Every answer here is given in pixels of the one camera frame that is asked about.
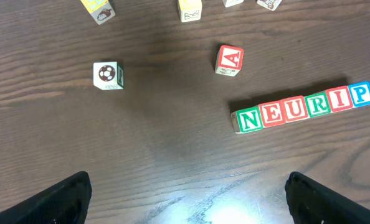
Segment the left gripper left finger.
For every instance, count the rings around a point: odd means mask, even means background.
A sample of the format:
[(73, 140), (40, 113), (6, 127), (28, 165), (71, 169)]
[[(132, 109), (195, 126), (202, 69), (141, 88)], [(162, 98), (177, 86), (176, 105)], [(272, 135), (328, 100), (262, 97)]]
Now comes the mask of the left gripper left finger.
[(80, 171), (0, 212), (0, 224), (83, 224), (91, 196), (89, 175)]

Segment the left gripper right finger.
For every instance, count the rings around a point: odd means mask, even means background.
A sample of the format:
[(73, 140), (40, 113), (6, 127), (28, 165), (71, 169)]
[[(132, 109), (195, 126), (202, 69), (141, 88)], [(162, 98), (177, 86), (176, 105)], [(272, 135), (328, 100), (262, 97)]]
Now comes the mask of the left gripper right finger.
[(300, 172), (285, 184), (286, 200), (295, 224), (370, 224), (370, 210)]

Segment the red U block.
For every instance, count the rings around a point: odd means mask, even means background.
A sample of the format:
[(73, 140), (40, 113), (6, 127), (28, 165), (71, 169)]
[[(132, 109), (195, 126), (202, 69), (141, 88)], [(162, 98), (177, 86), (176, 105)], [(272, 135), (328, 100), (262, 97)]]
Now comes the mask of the red U block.
[(305, 98), (303, 96), (294, 96), (281, 100), (284, 109), (284, 117), (287, 123), (301, 121), (310, 117)]

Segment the red E block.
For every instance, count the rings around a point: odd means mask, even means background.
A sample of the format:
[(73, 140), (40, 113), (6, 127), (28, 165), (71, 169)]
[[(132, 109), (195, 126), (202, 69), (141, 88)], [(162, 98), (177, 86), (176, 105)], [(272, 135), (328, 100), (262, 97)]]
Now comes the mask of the red E block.
[(262, 123), (265, 128), (283, 125), (286, 123), (281, 101), (271, 101), (259, 104)]

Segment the green R block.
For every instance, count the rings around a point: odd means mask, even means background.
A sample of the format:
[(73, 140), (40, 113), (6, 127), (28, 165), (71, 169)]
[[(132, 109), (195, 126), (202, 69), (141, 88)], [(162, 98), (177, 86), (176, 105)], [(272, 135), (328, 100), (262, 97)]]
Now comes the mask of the green R block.
[(331, 113), (328, 97), (325, 91), (305, 96), (308, 114), (311, 118)]

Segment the green N block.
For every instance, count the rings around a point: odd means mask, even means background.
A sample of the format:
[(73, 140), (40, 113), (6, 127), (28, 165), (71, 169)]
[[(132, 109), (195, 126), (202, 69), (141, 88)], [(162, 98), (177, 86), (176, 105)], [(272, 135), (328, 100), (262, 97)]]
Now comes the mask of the green N block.
[(258, 106), (231, 113), (231, 120), (236, 134), (251, 133), (263, 129)]

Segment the red I block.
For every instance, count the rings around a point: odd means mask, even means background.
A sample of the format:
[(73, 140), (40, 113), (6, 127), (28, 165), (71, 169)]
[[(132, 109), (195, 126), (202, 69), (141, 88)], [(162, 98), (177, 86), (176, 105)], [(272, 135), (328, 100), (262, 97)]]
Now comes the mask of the red I block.
[(351, 99), (351, 94), (349, 92), (348, 86), (339, 86), (336, 88), (330, 88), (325, 91), (330, 110), (333, 113), (340, 111), (350, 110), (354, 108), (353, 101)]

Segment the blue P block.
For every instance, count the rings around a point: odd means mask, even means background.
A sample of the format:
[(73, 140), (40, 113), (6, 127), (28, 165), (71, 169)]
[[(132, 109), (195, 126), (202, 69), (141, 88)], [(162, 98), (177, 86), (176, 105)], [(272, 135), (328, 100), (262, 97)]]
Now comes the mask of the blue P block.
[(370, 82), (360, 82), (348, 86), (355, 107), (370, 105)]

